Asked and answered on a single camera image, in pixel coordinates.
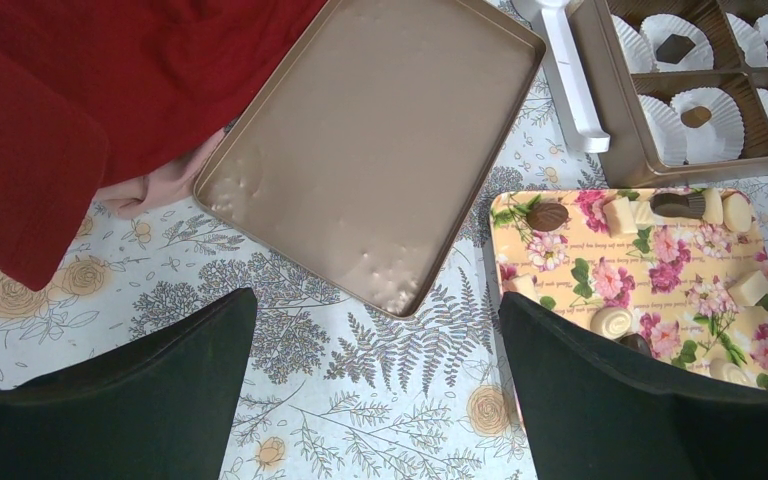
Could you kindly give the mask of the dark square chocolate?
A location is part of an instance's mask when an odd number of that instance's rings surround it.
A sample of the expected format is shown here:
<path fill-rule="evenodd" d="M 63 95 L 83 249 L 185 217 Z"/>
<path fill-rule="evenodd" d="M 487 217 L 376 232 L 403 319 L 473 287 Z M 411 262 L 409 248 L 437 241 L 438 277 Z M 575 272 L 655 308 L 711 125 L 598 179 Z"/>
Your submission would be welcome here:
<path fill-rule="evenodd" d="M 655 59 L 669 65 L 679 64 L 696 46 L 689 37 L 670 34 L 655 50 Z"/>

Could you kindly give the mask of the gold box lid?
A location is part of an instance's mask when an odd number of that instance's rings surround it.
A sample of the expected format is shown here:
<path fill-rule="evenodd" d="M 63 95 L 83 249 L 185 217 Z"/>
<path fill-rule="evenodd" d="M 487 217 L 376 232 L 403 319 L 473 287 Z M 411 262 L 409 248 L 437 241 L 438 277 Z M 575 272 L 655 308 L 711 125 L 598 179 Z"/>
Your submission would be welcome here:
<path fill-rule="evenodd" d="M 329 1 L 212 154 L 195 200 L 368 305 L 410 316 L 545 52 L 486 1 Z"/>

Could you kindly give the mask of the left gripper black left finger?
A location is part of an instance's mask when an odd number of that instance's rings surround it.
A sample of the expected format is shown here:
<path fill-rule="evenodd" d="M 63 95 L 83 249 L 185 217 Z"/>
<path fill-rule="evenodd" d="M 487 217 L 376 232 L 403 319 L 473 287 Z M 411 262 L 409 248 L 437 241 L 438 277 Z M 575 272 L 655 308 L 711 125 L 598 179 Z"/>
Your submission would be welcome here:
<path fill-rule="evenodd" d="M 251 289 L 0 389 L 0 479 L 216 479 L 256 326 Z"/>

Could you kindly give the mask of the floral yellow tray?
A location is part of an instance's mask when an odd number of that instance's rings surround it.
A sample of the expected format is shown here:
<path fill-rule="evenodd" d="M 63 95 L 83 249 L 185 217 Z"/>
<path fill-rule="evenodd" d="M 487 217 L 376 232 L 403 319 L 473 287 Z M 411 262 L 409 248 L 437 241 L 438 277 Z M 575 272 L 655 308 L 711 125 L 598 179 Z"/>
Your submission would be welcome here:
<path fill-rule="evenodd" d="M 654 214 L 669 189 L 522 191 L 489 207 L 502 292 L 517 292 L 610 339 L 632 336 L 664 363 L 768 390 L 768 253 L 757 224 L 734 230 L 720 204 L 733 189 L 686 189 L 708 201 L 701 218 Z M 559 203 L 569 219 L 532 230 L 526 214 Z"/>

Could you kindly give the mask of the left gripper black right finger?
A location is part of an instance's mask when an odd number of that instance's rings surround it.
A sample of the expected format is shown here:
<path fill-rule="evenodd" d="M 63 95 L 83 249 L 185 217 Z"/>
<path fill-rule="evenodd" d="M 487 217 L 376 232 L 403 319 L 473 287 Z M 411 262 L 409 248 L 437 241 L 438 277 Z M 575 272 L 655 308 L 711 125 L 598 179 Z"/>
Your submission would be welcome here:
<path fill-rule="evenodd" d="M 768 391 L 688 372 L 508 292 L 501 336 L 541 479 L 768 479 Z"/>

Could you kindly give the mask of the gold chocolate box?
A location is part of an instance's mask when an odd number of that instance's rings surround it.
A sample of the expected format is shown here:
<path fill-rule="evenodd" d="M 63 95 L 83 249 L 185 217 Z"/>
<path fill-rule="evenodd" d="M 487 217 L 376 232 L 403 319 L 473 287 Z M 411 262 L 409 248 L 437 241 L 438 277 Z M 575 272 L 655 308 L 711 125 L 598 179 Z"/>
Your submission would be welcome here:
<path fill-rule="evenodd" d="M 768 90 L 768 66 L 745 63 L 727 13 L 753 27 L 768 14 L 768 1 L 585 1 L 572 14 L 573 35 L 598 117 L 611 137 L 609 150 L 600 157 L 611 186 L 652 187 L 768 175 L 768 119 L 757 94 L 758 88 Z M 622 18 L 640 33 L 643 20 L 655 14 L 677 15 L 699 27 L 713 47 L 714 67 L 630 73 L 611 16 Z M 665 165 L 638 96 L 652 96 L 670 105 L 677 93 L 700 87 L 721 88 L 736 101 L 745 126 L 742 153 L 730 161 Z"/>

